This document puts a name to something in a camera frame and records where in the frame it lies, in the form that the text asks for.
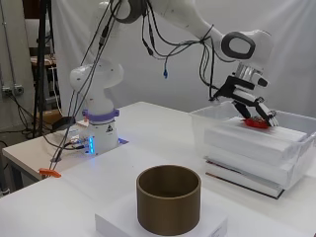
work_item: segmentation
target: white platform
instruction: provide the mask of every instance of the white platform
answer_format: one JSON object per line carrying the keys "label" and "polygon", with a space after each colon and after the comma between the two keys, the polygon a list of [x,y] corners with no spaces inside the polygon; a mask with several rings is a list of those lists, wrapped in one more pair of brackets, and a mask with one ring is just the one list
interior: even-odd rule
{"label": "white platform", "polygon": [[[224,237],[228,216],[211,204],[211,199],[201,199],[200,221],[195,229],[182,237]],[[116,201],[111,207],[96,214],[97,230],[105,237],[157,236],[145,230],[137,220],[136,193]]]}

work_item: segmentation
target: stacked plastic tray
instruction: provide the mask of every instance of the stacked plastic tray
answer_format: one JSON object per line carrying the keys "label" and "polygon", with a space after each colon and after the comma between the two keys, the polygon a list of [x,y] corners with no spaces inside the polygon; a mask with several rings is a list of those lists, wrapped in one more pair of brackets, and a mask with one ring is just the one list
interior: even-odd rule
{"label": "stacked plastic tray", "polygon": [[251,128],[242,122],[231,102],[191,115],[200,157],[273,182],[284,190],[303,177],[316,156],[315,118],[277,112],[279,127]]}

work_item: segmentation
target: red object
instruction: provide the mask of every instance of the red object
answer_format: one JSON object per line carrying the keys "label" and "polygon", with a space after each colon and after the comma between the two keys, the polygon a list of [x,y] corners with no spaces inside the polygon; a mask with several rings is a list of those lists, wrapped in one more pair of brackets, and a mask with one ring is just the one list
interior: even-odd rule
{"label": "red object", "polygon": [[54,178],[60,178],[61,177],[61,175],[59,173],[57,173],[56,171],[48,170],[48,169],[39,169],[39,173],[41,175],[52,176]]}
{"label": "red object", "polygon": [[244,123],[250,127],[260,128],[260,129],[268,129],[269,126],[267,122],[262,118],[246,118],[244,119]]}

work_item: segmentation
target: white backdrop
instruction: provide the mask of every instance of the white backdrop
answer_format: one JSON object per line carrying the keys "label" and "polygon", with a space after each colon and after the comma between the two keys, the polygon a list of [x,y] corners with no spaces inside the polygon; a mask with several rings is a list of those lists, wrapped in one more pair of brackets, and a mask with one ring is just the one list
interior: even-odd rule
{"label": "white backdrop", "polygon": [[[100,0],[55,0],[53,27],[56,41],[61,100],[67,110],[71,88],[69,73],[79,66],[90,40],[90,25]],[[260,29],[272,34],[275,49],[266,69],[271,86],[260,95],[271,108],[316,117],[316,1],[315,0],[197,0],[204,18],[223,33]],[[168,40],[193,37],[161,20]],[[158,43],[159,48],[170,48]],[[120,25],[107,56],[124,68],[124,81],[107,91],[119,108],[138,101],[185,112],[209,105],[207,88],[198,79],[200,46],[170,60],[169,79],[163,65],[151,58],[141,43],[141,22]],[[215,84],[221,85],[237,64],[216,62]]]}

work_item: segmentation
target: brown cylinder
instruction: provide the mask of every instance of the brown cylinder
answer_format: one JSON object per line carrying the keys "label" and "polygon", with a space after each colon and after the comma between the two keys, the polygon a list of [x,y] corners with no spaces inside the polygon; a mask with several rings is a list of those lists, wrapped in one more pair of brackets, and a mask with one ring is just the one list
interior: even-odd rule
{"label": "brown cylinder", "polygon": [[182,235],[199,222],[200,178],[180,166],[158,166],[137,179],[137,217],[149,232]]}

